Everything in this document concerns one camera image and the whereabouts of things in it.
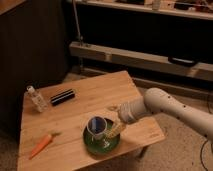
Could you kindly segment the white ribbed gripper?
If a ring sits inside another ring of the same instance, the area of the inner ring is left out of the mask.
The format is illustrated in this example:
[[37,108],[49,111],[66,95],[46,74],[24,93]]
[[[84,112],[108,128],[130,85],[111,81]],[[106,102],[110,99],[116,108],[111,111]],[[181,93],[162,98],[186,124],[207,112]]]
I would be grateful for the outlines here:
[[114,138],[126,128],[125,123],[135,123],[148,113],[143,97],[122,103],[118,110],[118,118],[123,123],[114,122],[111,129],[106,133],[106,137]]

